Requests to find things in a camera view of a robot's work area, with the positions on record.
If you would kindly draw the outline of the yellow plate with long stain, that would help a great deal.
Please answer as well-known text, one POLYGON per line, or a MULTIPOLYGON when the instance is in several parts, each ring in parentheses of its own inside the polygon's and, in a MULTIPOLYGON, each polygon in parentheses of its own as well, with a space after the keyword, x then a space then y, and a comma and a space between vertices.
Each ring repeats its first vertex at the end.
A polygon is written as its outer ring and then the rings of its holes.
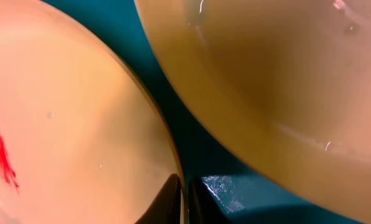
POLYGON ((42 1, 0 1, 0 223, 136 223, 184 178, 145 88, 42 1))

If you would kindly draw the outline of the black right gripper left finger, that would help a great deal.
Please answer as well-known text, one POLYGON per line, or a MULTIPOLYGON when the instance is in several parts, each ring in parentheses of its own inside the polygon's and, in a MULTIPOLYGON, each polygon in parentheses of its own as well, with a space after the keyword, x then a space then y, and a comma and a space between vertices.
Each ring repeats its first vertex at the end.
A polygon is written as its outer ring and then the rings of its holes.
POLYGON ((136 224, 180 224, 181 182, 171 174, 136 224))

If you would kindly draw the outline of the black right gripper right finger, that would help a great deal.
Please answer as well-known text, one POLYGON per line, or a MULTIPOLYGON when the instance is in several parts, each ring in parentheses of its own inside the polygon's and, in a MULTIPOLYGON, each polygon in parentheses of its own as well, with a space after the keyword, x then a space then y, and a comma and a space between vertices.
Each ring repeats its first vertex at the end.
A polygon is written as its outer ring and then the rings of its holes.
POLYGON ((188 203, 190 224, 229 224, 228 218, 199 177, 189 182, 188 203))

